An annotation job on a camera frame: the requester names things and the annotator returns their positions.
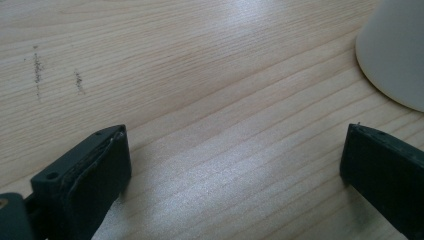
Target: white object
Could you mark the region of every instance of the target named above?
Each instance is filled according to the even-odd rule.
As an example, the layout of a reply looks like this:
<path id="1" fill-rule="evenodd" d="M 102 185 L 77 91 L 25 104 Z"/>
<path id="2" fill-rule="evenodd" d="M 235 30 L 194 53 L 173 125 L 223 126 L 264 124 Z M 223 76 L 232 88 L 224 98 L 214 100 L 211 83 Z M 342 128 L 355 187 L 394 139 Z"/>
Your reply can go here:
<path id="1" fill-rule="evenodd" d="M 424 0 L 381 0 L 356 39 L 356 56 L 380 91 L 424 112 Z"/>

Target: wood grain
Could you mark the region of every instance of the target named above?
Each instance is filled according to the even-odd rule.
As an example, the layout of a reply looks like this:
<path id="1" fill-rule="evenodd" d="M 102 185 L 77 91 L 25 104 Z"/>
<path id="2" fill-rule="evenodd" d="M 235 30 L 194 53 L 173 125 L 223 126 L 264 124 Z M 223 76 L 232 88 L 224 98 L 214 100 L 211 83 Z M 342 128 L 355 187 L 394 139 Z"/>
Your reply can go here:
<path id="1" fill-rule="evenodd" d="M 348 123 L 424 149 L 354 40 L 376 1 L 0 1 L 0 191 L 124 123 L 94 239 L 403 239 L 338 167 Z"/>

